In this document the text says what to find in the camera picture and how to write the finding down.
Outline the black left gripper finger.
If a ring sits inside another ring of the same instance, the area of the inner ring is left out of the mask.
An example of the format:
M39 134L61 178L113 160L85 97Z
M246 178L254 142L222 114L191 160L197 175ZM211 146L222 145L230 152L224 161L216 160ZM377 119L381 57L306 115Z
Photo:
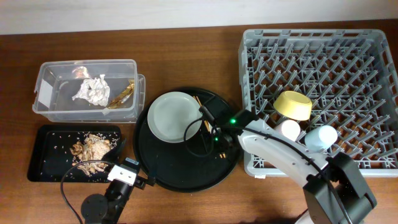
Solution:
M107 152L103 157L102 161L115 162L119 159L126 144L126 139L122 140L114 149Z
M147 168L149 172L147 175L147 184L150 186L154 186L156 184L158 166L159 166L159 154L156 154L153 160L147 163Z

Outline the wooden chopstick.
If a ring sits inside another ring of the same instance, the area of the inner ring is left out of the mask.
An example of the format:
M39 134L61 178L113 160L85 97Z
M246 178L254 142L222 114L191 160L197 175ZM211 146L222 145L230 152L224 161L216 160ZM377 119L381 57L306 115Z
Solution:
M217 119L216 119L216 124L215 125L211 125L209 122L207 122L202 113L200 112L201 116L198 118L197 121L201 121L201 126L200 126L200 141L202 143L202 148L203 148L203 152L193 152L191 151L190 153L193 154L195 157L207 157L210 154L205 154L205 134L209 133L210 131L212 131L213 129L219 128L218 124L221 122L221 119L223 117L223 113L225 110L228 109L228 105L226 105L224 103L224 101L221 98L218 98L217 96L212 96L211 98L209 98L208 100L204 101L203 103L199 100L199 97L195 97L195 99L197 100L197 102L199 102L200 106L202 105L206 105L206 106L214 106L216 108L217 111Z
M215 151L216 147L224 148L224 132L220 126L223 124L229 113L229 105L217 96L211 96L202 101L199 96L194 96L199 103L200 121L205 125L206 134L202 134L204 153L193 152L196 157L207 157Z

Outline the food scraps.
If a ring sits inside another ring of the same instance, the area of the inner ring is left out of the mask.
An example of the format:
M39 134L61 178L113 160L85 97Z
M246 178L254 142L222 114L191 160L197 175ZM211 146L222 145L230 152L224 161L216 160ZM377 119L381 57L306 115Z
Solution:
M46 136L44 154L39 163L39 180L59 182L106 182L101 160L121 138L116 131L51 131Z

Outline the grey plate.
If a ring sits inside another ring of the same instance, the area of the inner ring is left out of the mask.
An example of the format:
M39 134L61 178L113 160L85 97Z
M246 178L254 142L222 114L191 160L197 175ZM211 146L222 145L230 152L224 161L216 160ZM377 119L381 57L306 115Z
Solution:
M168 143L183 142L187 126L201 118L200 105L187 93L171 91L154 100L150 105L147 122L151 132Z

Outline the white tissue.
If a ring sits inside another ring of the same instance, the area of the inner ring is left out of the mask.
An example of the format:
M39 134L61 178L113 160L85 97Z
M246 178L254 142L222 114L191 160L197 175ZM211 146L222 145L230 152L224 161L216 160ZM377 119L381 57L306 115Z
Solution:
M99 78L84 79L80 89L72 97L72 100L79 98L95 106L107 106L110 87L104 78L105 74L101 74Z

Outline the pink plastic cup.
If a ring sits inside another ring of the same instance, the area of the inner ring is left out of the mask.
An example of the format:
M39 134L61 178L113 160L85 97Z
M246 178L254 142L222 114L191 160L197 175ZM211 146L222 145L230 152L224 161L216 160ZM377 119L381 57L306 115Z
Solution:
M291 119L281 122L274 130L292 141L296 141L301 132L299 124Z

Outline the brown gold snack wrapper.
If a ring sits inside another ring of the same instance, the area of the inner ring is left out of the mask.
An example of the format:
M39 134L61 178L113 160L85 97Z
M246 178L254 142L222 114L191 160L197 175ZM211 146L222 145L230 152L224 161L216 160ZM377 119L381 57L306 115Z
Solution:
M123 90L115 99L113 99L109 105L108 109L116 109L122 107L125 102L130 98L130 96L134 93L135 81L129 80L129 84L125 90Z

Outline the yellow bowl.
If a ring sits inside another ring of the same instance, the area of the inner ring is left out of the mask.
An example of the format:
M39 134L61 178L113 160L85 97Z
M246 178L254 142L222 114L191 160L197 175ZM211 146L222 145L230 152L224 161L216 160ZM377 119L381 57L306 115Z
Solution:
M283 91L273 104L281 115L297 121L310 119L312 101L307 96L296 91Z

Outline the blue plastic cup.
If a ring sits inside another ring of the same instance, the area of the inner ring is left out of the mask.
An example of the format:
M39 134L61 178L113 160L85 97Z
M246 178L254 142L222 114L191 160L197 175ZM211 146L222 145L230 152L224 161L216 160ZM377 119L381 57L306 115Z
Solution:
M323 152L329 149L337 140L338 133L335 128L324 125L311 130L305 135L305 145L310 152Z

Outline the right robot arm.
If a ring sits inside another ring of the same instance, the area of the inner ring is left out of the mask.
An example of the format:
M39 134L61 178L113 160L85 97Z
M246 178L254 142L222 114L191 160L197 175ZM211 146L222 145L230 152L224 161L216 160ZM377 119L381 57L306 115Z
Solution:
M248 110L220 118L204 106L200 112L227 146L265 159L302 187L307 209L297 223L362 223L376 208L374 194L347 154L311 152Z

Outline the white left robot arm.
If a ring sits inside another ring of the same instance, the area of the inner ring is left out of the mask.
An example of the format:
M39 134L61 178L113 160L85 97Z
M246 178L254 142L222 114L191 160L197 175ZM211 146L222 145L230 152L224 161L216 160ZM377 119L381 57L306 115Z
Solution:
M121 164L116 163L125 143L122 141L100 161L109 168L107 180L110 184L105 194L93 194L84 199L81 214L85 223L117 223L133 189L143 190L147 185L155 185L155 178L139 176L141 165L134 159L127 157Z

